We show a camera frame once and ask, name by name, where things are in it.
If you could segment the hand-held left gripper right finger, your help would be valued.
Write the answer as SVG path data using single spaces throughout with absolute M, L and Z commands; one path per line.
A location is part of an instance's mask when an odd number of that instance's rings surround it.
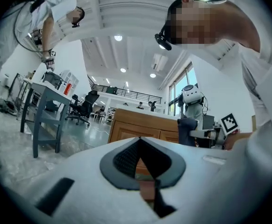
M 182 156 L 186 168 L 174 186 L 160 190 L 163 210 L 173 207 L 174 212 L 159 217 L 148 210 L 143 224 L 238 224 L 272 188 L 271 138 L 240 140 L 231 151 L 148 142 Z

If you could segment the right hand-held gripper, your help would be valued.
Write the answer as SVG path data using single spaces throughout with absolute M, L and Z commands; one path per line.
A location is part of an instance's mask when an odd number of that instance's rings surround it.
M 210 138 L 214 142 L 224 142 L 229 134 L 238 129 L 238 123 L 230 113 L 216 121 L 211 130 L 192 130 L 189 136 L 195 138 Z

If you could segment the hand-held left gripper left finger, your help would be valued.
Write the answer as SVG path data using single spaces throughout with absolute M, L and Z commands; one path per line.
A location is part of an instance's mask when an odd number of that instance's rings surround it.
M 33 224 L 153 224 L 158 215 L 140 192 L 116 188 L 100 171 L 104 155 L 134 142 L 129 138 L 76 153 L 24 195 L 7 193 Z

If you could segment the dark blue cloth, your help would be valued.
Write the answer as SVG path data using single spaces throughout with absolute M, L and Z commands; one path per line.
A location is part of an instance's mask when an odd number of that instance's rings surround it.
M 195 138 L 190 136 L 190 132 L 197 127 L 197 121 L 193 118 L 182 118 L 178 123 L 178 142 L 181 145 L 195 147 Z

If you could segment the brown wooden cabinet door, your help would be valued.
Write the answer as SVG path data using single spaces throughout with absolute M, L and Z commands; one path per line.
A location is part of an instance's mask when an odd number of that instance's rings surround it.
M 159 139 L 167 141 L 167 142 L 178 143 L 179 142 L 179 135 L 178 135 L 178 132 L 161 130 Z
M 154 128 L 147 128 L 143 126 L 136 126 L 123 122 L 116 121 L 110 131 L 108 142 L 115 142 L 134 137 L 153 137 L 159 138 L 160 130 Z

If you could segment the white countertop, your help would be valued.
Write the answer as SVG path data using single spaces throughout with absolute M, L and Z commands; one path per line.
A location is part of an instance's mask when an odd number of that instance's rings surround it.
M 164 118 L 164 119 L 178 120 L 178 117 L 176 117 L 176 116 L 170 116 L 170 115 L 166 115 L 166 114 L 162 114 L 162 113 L 158 113 L 158 112 L 151 112 L 151 111 L 148 111 L 148 110 L 137 109 L 137 108 L 134 108 L 134 107 L 121 105 L 121 104 L 117 104 L 116 108 L 117 109 L 123 109 L 123 110 L 126 110 L 126 111 L 146 114 L 146 115 L 150 115 L 150 116 L 155 116 L 155 117 L 159 117 L 159 118 Z

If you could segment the wooden cabinet with white top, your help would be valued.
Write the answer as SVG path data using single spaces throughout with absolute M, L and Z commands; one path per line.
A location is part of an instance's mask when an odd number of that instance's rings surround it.
M 159 118 L 123 109 L 117 109 L 115 111 L 111 130 L 116 121 L 163 131 L 178 132 L 177 120 Z

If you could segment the white rounded device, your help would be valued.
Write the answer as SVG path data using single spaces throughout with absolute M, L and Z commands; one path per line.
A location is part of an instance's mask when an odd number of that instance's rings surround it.
M 182 90 L 183 102 L 186 106 L 201 104 L 203 95 L 196 85 L 187 85 Z

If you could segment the large window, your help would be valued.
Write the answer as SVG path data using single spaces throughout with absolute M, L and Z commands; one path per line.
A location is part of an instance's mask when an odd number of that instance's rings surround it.
M 197 84 L 192 62 L 179 73 L 178 77 L 169 86 L 168 114 L 170 116 L 179 116 L 180 108 L 178 107 L 177 99 L 182 93 L 182 89 L 190 84 Z

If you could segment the black balcony railing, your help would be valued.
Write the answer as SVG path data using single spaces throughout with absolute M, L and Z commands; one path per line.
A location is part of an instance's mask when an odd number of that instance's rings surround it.
M 92 88 L 92 90 L 103 92 L 103 93 L 132 98 L 132 99 L 145 101 L 145 102 L 151 101 L 151 102 L 155 102 L 156 104 L 161 104 L 161 100 L 162 100 L 162 98 L 158 97 L 158 96 L 135 92 L 135 91 L 130 91 L 130 90 L 126 90 L 126 89 L 115 88 L 115 87 L 111 87 L 111 86 L 93 84 L 93 85 L 91 85 L 91 88 Z

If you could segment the person's white shirt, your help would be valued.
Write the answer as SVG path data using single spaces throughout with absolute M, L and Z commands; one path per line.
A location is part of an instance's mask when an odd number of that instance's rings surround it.
M 242 74 L 256 116 L 256 126 L 272 122 L 272 14 L 261 0 L 229 0 L 256 29 L 259 51 L 239 43 Z

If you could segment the ceiling air conditioner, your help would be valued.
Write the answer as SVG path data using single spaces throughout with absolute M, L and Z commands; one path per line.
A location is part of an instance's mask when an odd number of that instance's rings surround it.
M 162 71 L 168 61 L 168 57 L 155 53 L 152 61 L 152 69 L 159 72 Z

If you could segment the black office chair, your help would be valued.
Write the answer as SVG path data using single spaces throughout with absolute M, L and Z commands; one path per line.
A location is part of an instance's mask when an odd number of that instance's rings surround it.
M 75 98 L 75 103 L 70 103 L 71 112 L 65 117 L 65 120 L 76 119 L 76 125 L 79 124 L 80 121 L 87 124 L 87 127 L 90 126 L 90 123 L 87 121 L 90 117 L 91 112 L 93 111 L 93 105 L 99 98 L 99 94 L 97 91 L 91 90 L 85 96 L 85 99 L 81 105 L 78 105 L 78 100 Z

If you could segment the dark table with pale top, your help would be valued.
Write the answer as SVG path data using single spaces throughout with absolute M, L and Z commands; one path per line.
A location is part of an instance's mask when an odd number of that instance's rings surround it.
M 59 118 L 46 112 L 48 101 L 57 101 L 63 105 Z M 24 132 L 25 126 L 31 131 L 34 158 L 38 157 L 40 145 L 54 145 L 55 152 L 60 152 L 62 128 L 69 103 L 70 99 L 52 84 L 43 82 L 31 84 L 22 111 L 20 132 Z

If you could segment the white shelf unit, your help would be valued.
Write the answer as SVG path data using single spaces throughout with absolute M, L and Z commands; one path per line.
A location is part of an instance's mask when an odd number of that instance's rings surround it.
M 61 85 L 59 87 L 59 90 L 60 91 L 64 91 L 67 84 L 71 84 L 71 90 L 75 90 L 78 83 L 79 83 L 79 80 L 78 78 L 70 71 L 70 70 L 64 70 L 62 71 L 59 76 L 62 78 L 62 82 L 61 82 Z

